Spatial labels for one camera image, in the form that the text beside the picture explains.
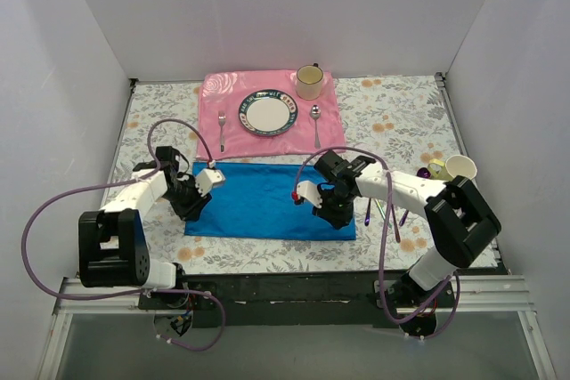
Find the blue satin napkin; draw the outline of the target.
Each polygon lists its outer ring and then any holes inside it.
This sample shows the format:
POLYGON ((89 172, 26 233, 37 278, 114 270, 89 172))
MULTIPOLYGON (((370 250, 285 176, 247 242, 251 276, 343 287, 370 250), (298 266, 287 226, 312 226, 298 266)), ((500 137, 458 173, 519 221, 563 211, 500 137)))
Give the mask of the blue satin napkin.
POLYGON ((291 189, 298 165, 219 162, 225 184, 198 221, 187 222, 186 236, 302 241, 353 241, 355 223, 336 230, 312 214, 312 206, 296 206, 291 189))

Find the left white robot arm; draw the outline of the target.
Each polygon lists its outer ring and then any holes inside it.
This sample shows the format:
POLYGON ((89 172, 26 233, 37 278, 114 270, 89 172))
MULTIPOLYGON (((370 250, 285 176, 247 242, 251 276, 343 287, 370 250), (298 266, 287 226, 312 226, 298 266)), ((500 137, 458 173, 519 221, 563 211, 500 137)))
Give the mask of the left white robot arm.
POLYGON ((190 296, 188 285, 177 278, 182 268, 151 258, 143 218, 164 198, 182 221, 196 222, 211 196, 200 194, 194 176, 179 171, 179 150, 159 146, 155 155, 156 161, 135 166, 135 183, 101 210, 79 217, 79 277, 84 287, 156 288, 167 307, 178 309, 190 296))

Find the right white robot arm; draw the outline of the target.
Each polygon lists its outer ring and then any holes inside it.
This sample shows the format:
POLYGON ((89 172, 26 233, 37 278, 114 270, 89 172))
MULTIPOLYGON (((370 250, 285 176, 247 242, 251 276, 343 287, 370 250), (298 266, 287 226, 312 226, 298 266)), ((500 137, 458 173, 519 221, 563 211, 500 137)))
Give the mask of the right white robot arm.
POLYGON ((378 157, 362 154, 347 161, 334 150, 324 152, 314 169, 324 181, 297 182, 295 200, 309 202, 313 215, 336 230, 352 221, 356 198, 383 200, 427 221, 434 245, 382 292, 390 308, 427 304, 501 232, 499 219, 465 176, 430 180, 390 170, 378 157))

